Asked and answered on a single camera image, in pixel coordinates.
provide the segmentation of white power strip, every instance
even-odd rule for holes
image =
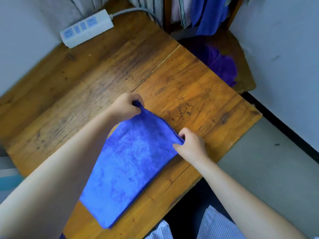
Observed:
[[[60,32],[63,43],[73,48],[114,27],[105,9]]]

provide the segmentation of baseboard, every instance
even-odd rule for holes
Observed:
[[[319,152],[317,152],[312,146],[310,146],[305,140],[303,140],[297,133],[291,130],[285,123],[277,118],[272,112],[270,112],[265,106],[263,106],[258,100],[256,100],[251,94],[245,92],[241,96],[253,104],[258,111],[275,127],[284,133],[291,141],[293,141],[299,148],[301,148],[306,154],[308,154],[313,160],[319,164]]]

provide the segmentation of gray cable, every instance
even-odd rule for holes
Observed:
[[[133,8],[129,8],[129,9],[125,9],[119,12],[116,12],[114,14],[110,14],[110,18],[111,20],[113,20],[114,17],[124,14],[124,13],[128,13],[128,12],[134,12],[134,11],[144,11],[147,12],[148,14],[150,14],[151,16],[154,17],[154,19],[157,21],[157,23],[159,24],[160,27],[162,27],[162,25],[160,24],[160,21],[158,20],[158,18],[155,16],[155,14],[153,12],[151,12],[150,10],[143,8],[143,7],[133,7]]]

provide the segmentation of white wall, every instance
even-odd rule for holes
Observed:
[[[60,43],[32,0],[0,0],[0,96]]]
[[[257,83],[250,93],[319,151],[319,0],[250,0],[230,30]]]

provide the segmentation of wooden table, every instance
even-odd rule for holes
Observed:
[[[127,8],[113,0],[107,11]],[[145,107],[176,130],[205,138],[218,161],[261,118],[197,58],[149,18],[116,17],[114,28],[73,48],[54,49],[0,99],[0,134],[14,164],[29,175],[123,92],[138,92]],[[103,230],[76,205],[64,233],[71,238],[142,238],[201,178],[175,157],[120,217]]]

